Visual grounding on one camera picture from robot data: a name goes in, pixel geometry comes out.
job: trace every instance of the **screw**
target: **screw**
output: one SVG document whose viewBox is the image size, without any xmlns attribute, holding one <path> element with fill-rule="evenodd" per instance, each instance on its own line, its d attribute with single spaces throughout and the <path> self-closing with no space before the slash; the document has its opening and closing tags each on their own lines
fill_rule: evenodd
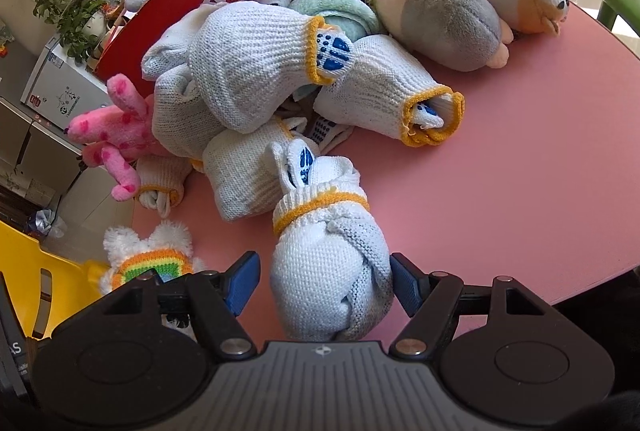
<svg viewBox="0 0 640 431">
<path fill-rule="evenodd" d="M 149 269 L 143 272 L 142 274 L 140 274 L 139 276 L 137 276 L 136 279 L 140 279 L 140 281 L 146 281 L 148 279 L 151 279 L 153 276 L 154 276 L 154 271 Z"/>
<path fill-rule="evenodd" d="M 251 350 L 251 343 L 246 339 L 225 339 L 220 345 L 222 350 L 227 355 L 244 355 Z"/>
<path fill-rule="evenodd" d="M 396 350 L 403 355 L 420 355 L 427 350 L 427 345 L 419 339 L 402 339 L 396 343 Z"/>
</svg>

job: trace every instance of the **sticker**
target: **sticker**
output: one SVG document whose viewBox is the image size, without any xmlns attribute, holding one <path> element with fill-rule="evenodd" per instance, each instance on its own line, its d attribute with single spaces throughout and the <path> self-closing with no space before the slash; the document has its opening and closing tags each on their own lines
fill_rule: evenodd
<svg viewBox="0 0 640 431">
<path fill-rule="evenodd" d="M 52 62 L 57 69 L 62 68 L 62 62 L 63 62 L 62 59 L 60 59 L 53 52 L 49 54 L 49 57 L 47 57 L 47 61 Z"/>
<path fill-rule="evenodd" d="M 67 86 L 64 93 L 60 94 L 57 99 L 58 110 L 60 111 L 60 114 L 68 117 L 76 107 L 76 104 L 78 103 L 78 100 L 80 100 L 80 97 L 76 95 L 72 90 L 70 90 Z"/>
</svg>

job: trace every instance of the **rolled glove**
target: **rolled glove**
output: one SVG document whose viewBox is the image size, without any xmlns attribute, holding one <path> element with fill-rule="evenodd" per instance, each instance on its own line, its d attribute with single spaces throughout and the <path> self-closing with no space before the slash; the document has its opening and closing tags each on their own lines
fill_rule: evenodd
<svg viewBox="0 0 640 431">
<path fill-rule="evenodd" d="M 314 102 L 317 113 L 411 147 L 440 144 L 457 130 L 465 111 L 462 94 L 433 80 L 391 37 L 357 40 L 353 57 L 351 71 L 320 90 Z"/>
<path fill-rule="evenodd" d="M 204 21 L 224 3 L 203 4 L 174 23 L 142 58 L 142 78 L 156 80 L 167 70 L 187 62 L 189 45 Z"/>
<path fill-rule="evenodd" d="M 285 193 L 273 212 L 271 289 L 287 337 L 360 339 L 393 300 L 388 247 L 360 174 L 345 157 L 315 158 L 302 140 L 271 152 Z"/>
<path fill-rule="evenodd" d="M 175 156 L 202 160 L 204 148 L 225 127 L 204 103 L 187 64 L 160 75 L 154 99 L 154 136 Z"/>
<path fill-rule="evenodd" d="M 286 146 L 295 137 L 302 137 L 305 125 L 305 118 L 274 117 L 252 133 L 227 129 L 211 140 L 202 159 L 223 220 L 263 214 L 276 206 L 282 188 L 265 151 L 273 142 Z M 319 154 L 318 147 L 308 142 Z"/>
<path fill-rule="evenodd" d="M 184 196 L 184 181 L 193 170 L 189 159 L 145 155 L 138 159 L 136 169 L 141 183 L 140 205 L 157 210 L 161 218 L 166 218 Z"/>
<path fill-rule="evenodd" d="M 251 133 L 304 84 L 332 84 L 353 45 L 320 16 L 235 2 L 210 15 L 189 48 L 200 96 L 225 127 Z"/>
</svg>

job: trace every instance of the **white fluffy plush toy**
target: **white fluffy plush toy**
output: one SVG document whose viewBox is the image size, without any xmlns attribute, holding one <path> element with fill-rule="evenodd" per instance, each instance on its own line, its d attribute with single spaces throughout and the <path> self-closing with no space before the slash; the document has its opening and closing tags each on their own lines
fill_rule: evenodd
<svg viewBox="0 0 640 431">
<path fill-rule="evenodd" d="M 146 239 L 128 227 L 111 227 L 104 233 L 103 245 L 111 268 L 100 278 L 102 294 L 151 268 L 165 282 L 205 269 L 204 263 L 193 257 L 189 231 L 171 221 L 162 221 Z"/>
<path fill-rule="evenodd" d="M 389 249 L 348 158 L 314 157 L 303 140 L 271 150 L 285 193 L 271 289 L 287 337 L 352 341 L 391 307 Z"/>
</svg>

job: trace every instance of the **glove cuff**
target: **glove cuff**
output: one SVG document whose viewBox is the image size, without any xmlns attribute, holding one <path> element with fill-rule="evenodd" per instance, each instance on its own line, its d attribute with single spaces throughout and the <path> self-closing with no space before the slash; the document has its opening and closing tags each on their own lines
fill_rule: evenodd
<svg viewBox="0 0 640 431">
<path fill-rule="evenodd" d="M 286 194 L 273 211 L 273 233 L 279 236 L 291 223 L 303 215 L 340 202 L 360 204 L 369 212 L 367 195 L 360 186 L 343 180 L 331 180 Z"/>
<path fill-rule="evenodd" d="M 169 196 L 171 206 L 175 207 L 182 201 L 184 181 L 192 169 L 186 158 L 155 155 L 140 157 L 137 165 L 141 181 L 138 199 L 143 192 L 164 192 Z"/>
</svg>

